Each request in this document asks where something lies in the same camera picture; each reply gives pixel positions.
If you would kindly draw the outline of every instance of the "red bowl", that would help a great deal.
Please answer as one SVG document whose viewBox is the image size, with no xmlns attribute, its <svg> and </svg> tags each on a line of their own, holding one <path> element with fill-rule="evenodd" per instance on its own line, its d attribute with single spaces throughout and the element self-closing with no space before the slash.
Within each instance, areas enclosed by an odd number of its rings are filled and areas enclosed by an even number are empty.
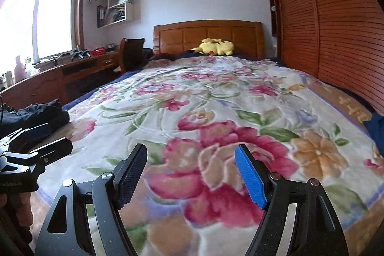
<svg viewBox="0 0 384 256">
<path fill-rule="evenodd" d="M 96 48 L 94 50 L 91 50 L 90 53 L 94 57 L 97 55 L 103 55 L 103 54 L 105 54 L 105 47 Z"/>
</svg>

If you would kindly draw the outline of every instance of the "yellow plush toy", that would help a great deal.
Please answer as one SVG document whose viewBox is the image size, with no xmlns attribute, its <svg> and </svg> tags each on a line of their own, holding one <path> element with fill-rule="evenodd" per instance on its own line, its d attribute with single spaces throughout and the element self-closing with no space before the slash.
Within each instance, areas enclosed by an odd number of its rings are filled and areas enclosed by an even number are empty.
<svg viewBox="0 0 384 256">
<path fill-rule="evenodd" d="M 221 39 L 206 38 L 198 48 L 193 50 L 205 55 L 232 55 L 234 45 L 231 42 L 222 42 Z"/>
</svg>

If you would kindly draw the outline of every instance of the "window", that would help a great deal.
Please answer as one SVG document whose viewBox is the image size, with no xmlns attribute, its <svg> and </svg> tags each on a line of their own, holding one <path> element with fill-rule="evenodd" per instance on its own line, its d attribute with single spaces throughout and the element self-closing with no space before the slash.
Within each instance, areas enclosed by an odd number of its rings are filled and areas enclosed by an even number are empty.
<svg viewBox="0 0 384 256">
<path fill-rule="evenodd" d="M 5 0 L 0 8 L 0 75 L 15 58 L 33 62 L 82 46 L 82 0 Z"/>
</svg>

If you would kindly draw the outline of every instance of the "window pane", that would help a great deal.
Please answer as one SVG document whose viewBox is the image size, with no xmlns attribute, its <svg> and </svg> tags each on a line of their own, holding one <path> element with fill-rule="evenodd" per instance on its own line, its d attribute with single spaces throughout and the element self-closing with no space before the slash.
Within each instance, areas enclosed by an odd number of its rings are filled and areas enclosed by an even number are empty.
<svg viewBox="0 0 384 256">
<path fill-rule="evenodd" d="M 5 0 L 0 8 L 0 74 L 14 70 L 15 57 L 32 58 L 32 18 L 35 0 Z"/>
<path fill-rule="evenodd" d="M 37 14 L 39 58 L 72 49 L 71 1 L 40 0 Z"/>
</svg>

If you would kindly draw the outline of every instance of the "plush toy ear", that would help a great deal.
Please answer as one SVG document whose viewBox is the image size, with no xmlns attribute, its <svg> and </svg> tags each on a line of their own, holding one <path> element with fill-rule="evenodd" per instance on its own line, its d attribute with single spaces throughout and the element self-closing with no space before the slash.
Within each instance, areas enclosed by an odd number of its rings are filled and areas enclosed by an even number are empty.
<svg viewBox="0 0 384 256">
<path fill-rule="evenodd" d="M 202 42 L 206 44 L 214 44 L 216 41 L 212 38 L 206 38 L 206 39 L 203 39 Z"/>
</svg>

